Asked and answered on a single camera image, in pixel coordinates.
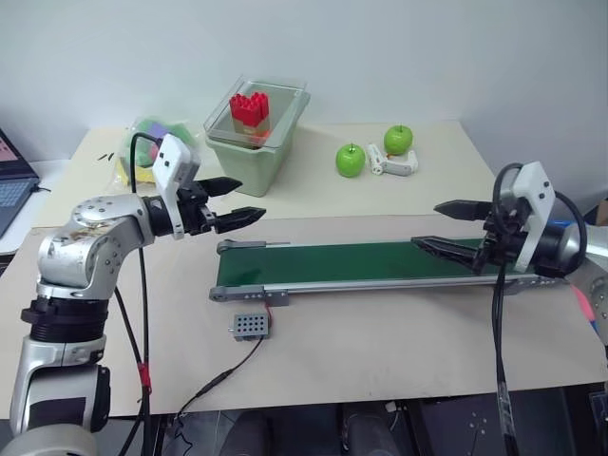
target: green plastic bin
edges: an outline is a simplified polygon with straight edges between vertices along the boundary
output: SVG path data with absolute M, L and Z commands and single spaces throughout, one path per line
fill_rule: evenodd
M 229 100 L 236 94 L 250 96 L 263 91 L 269 96 L 270 134 L 260 147 L 257 138 L 233 128 Z M 242 185 L 238 192 L 263 197 L 292 148 L 297 120 L 310 100 L 304 85 L 269 79 L 240 78 L 205 123 L 206 143 L 218 156 L 226 176 Z

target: floor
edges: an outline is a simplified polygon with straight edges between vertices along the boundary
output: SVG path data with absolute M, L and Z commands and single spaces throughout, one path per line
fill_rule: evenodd
M 566 412 L 562 389 L 517 391 L 512 394 L 515 422 L 522 455 L 575 456 L 571 423 Z M 498 423 L 496 396 L 475 396 L 408 401 L 420 405 L 430 450 L 434 456 L 503 456 Z M 274 456 L 339 456 L 337 405 L 317 405 L 263 410 L 274 435 Z M 218 456 L 224 439 L 240 414 L 239 410 L 190 413 L 183 418 L 182 433 L 192 443 L 187 456 Z M 408 413 L 388 414 L 394 423 L 393 437 L 403 456 L 418 454 L 413 450 L 412 423 L 414 408 Z M 97 434 L 99 454 L 116 455 L 132 422 L 113 419 Z M 166 432 L 162 456 L 184 456 L 190 447 L 181 438 L 174 439 L 174 428 Z M 421 434 L 414 431 L 418 444 Z M 7 421 L 0 422 L 0 447 L 10 439 Z M 128 452 L 140 453 L 141 432 Z

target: laptop screen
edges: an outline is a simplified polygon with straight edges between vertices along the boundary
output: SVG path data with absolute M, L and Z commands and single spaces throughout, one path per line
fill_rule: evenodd
M 36 178 L 26 159 L 0 130 L 0 181 L 6 179 Z

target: white toy part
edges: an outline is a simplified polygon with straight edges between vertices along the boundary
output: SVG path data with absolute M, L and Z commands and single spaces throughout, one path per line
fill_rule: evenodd
M 418 170 L 418 158 L 413 150 L 408 152 L 404 161 L 390 160 L 380 151 L 376 144 L 368 144 L 368 156 L 370 157 L 371 172 L 376 176 L 383 173 L 396 176 L 409 176 Z

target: red tape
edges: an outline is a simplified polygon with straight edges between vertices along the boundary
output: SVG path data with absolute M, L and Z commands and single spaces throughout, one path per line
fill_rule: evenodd
M 137 365 L 137 370 L 140 372 L 140 381 L 142 382 L 142 386 L 148 388 L 150 393 L 152 393 L 152 381 L 150 380 L 150 367 L 145 363 L 139 363 Z

